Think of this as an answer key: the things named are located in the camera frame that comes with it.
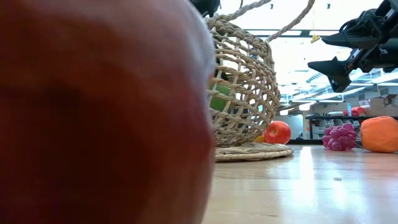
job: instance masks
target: woven basket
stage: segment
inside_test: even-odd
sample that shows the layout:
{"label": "woven basket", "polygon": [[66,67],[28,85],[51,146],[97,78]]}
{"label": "woven basket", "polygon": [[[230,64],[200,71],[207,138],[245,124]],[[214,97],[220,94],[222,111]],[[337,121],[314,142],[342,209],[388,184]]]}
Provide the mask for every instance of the woven basket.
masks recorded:
{"label": "woven basket", "polygon": [[216,76],[207,91],[218,147],[252,142],[270,125],[279,107],[280,92],[269,41],[298,24],[315,2],[309,0],[294,21],[265,41],[230,23],[270,1],[254,2],[233,14],[216,14],[206,20],[218,59]]}

